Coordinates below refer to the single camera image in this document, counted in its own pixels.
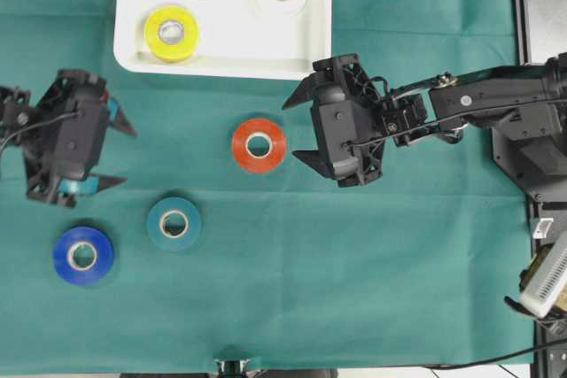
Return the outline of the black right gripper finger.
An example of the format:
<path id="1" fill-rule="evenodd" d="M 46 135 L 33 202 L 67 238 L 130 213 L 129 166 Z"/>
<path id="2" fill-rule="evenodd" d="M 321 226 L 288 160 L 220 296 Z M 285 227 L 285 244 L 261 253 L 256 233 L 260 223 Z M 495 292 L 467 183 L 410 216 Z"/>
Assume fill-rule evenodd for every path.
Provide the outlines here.
<path id="1" fill-rule="evenodd" d="M 282 109 L 289 110 L 313 100 L 315 83 L 312 76 L 304 78 L 284 102 Z"/>
<path id="2" fill-rule="evenodd" d="M 332 164 L 329 156 L 321 150 L 294 150 L 292 155 L 322 177 L 332 178 Z"/>

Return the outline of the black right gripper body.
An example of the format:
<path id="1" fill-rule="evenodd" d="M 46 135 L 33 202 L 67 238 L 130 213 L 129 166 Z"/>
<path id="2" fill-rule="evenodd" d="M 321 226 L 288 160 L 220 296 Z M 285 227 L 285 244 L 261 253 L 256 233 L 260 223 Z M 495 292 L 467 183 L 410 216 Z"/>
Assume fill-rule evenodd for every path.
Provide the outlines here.
<path id="1" fill-rule="evenodd" d="M 313 68 L 312 168 L 343 188 L 379 179 L 386 137 L 426 121 L 422 97 L 392 100 L 384 79 L 369 77 L 355 55 L 318 60 Z"/>

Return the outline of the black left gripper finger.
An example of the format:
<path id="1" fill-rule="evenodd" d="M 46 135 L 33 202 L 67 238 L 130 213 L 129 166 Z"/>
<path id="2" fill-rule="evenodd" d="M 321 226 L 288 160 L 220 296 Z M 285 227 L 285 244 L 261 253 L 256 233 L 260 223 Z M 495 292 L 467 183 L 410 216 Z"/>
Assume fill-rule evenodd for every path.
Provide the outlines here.
<path id="1" fill-rule="evenodd" d="M 127 179 L 123 177 L 89 174 L 83 181 L 62 180 L 59 184 L 59 191 L 66 195 L 91 196 L 119 186 L 126 181 Z"/>
<path id="2" fill-rule="evenodd" d="M 125 135 L 136 137 L 136 130 L 131 125 L 116 99 L 109 96 L 106 105 L 110 111 L 109 126 Z"/>

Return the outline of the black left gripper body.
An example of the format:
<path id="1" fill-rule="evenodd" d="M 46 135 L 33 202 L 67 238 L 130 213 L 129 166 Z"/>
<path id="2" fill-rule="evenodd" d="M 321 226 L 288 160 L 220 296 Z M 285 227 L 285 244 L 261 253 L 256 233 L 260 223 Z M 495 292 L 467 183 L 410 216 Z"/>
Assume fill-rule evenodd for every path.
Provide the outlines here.
<path id="1" fill-rule="evenodd" d="M 35 130 L 24 134 L 24 161 L 27 175 L 27 197 L 46 204 L 59 204 L 72 208 L 75 195 L 59 191 L 62 178 L 52 169 L 52 157 L 57 143 L 58 131 L 63 120 L 73 119 L 78 112 L 71 106 L 71 99 L 81 84 L 92 84 L 104 90 L 101 101 L 106 104 L 106 80 L 83 70 L 60 70 L 35 108 L 38 120 L 46 122 Z"/>

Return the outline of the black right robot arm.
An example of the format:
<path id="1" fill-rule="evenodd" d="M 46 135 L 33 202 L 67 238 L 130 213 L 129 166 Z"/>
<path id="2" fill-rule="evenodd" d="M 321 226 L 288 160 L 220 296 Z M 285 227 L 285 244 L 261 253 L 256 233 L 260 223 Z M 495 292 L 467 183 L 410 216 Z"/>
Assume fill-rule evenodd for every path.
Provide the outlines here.
<path id="1" fill-rule="evenodd" d="M 356 54 L 314 62 L 283 104 L 311 104 L 316 150 L 293 155 L 341 188 L 383 175 L 384 146 L 435 137 L 457 144 L 468 126 L 502 135 L 541 177 L 566 174 L 566 56 L 543 65 L 497 66 L 393 88 Z"/>

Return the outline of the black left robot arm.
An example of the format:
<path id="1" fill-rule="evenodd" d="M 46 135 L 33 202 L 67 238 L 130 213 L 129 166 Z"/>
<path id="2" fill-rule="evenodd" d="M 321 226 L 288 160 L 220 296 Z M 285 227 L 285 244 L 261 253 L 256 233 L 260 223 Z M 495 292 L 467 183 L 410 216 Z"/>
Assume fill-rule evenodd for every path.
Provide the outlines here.
<path id="1" fill-rule="evenodd" d="M 106 79 L 81 69 L 61 69 L 35 105 L 19 88 L 1 88 L 1 149 L 22 149 L 26 197 L 66 208 L 126 182 L 94 174 L 106 131 L 136 131 L 106 88 Z"/>

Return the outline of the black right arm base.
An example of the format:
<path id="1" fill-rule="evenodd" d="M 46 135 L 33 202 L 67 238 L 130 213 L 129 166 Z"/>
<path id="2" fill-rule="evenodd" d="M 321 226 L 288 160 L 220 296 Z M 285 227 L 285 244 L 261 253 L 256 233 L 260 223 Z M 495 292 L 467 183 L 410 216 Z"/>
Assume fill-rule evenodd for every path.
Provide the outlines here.
<path id="1" fill-rule="evenodd" d="M 566 106 L 523 107 L 491 130 L 493 160 L 532 200 L 566 201 Z"/>

